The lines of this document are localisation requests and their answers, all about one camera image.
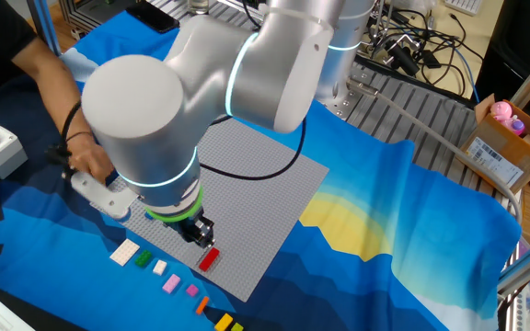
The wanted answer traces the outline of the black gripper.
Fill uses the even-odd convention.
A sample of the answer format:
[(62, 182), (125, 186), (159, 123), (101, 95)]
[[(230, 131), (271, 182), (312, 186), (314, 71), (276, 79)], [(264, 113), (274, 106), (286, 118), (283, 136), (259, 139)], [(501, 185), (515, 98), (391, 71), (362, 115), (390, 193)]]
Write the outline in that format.
[(201, 248), (214, 244), (213, 222), (202, 219), (203, 207), (200, 207), (190, 217), (172, 223), (172, 228), (188, 243), (198, 242)]

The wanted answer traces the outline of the person's left hand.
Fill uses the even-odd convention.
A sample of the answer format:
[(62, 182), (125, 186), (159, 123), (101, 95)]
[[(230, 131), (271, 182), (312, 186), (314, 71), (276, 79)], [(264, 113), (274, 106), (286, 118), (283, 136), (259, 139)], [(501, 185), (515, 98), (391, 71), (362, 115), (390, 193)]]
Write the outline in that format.
[(88, 173), (96, 181), (105, 183), (114, 167), (104, 149), (90, 135), (79, 135), (67, 144), (69, 165), (74, 170)]

